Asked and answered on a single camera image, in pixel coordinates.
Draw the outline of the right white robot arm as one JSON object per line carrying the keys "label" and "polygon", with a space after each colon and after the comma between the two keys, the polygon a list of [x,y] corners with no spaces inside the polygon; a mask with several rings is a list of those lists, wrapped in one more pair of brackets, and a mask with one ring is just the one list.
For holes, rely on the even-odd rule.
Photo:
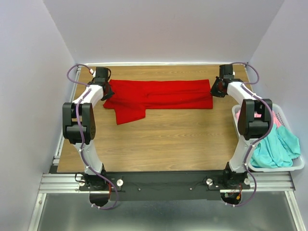
{"label": "right white robot arm", "polygon": [[216,77],[210,93],[219,98],[229,95],[241,106],[237,121],[238,144],[222,177],[218,179],[223,187],[233,189],[244,183],[253,151],[272,130],[272,101],[257,96],[242,80],[236,78],[233,64],[219,66],[219,76]]}

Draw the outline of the red t shirt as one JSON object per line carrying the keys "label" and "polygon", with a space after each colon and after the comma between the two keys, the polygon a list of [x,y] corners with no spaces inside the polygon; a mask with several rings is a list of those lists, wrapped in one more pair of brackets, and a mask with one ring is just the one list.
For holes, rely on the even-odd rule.
{"label": "red t shirt", "polygon": [[212,109],[208,79],[176,81],[111,80],[114,95],[105,109],[115,111],[118,125],[146,117],[148,109]]}

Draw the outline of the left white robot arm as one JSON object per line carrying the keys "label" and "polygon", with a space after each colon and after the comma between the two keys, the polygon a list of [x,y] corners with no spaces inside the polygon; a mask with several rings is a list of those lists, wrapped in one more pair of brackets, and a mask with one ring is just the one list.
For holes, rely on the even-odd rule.
{"label": "left white robot arm", "polygon": [[109,187],[110,183],[104,176],[104,165],[94,144],[96,124],[93,108],[99,101],[105,101],[114,95],[109,83],[111,70],[107,67],[96,67],[95,70],[86,65],[84,67],[92,75],[92,80],[82,83],[69,79],[85,86],[85,90],[77,99],[62,106],[63,137],[76,148],[83,162],[84,173],[78,181],[79,185],[102,191]]}

